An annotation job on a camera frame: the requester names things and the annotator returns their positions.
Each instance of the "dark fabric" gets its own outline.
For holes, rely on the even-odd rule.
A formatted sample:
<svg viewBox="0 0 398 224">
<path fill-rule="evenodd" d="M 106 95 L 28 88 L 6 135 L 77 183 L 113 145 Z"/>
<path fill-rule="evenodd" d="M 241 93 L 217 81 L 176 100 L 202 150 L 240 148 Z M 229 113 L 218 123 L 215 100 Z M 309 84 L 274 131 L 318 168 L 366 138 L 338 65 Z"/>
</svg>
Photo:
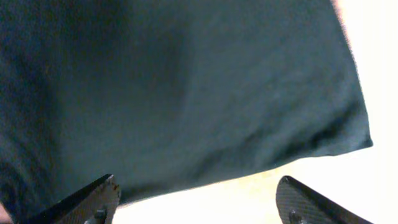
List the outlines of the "dark fabric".
<svg viewBox="0 0 398 224">
<path fill-rule="evenodd" d="M 107 173 L 125 203 L 372 144 L 329 0 L 0 10 L 0 201 L 16 220 Z"/>
</svg>

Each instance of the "cloth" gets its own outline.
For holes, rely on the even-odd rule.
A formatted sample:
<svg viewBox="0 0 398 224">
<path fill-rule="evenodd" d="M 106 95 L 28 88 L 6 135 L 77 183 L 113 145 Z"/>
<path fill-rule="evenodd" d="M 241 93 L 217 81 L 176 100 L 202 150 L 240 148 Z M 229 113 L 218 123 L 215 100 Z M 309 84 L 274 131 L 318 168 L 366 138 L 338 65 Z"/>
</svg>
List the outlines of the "cloth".
<svg viewBox="0 0 398 224">
<path fill-rule="evenodd" d="M 122 203 L 372 145 L 329 0 L 0 0 L 0 201 Z"/>
</svg>

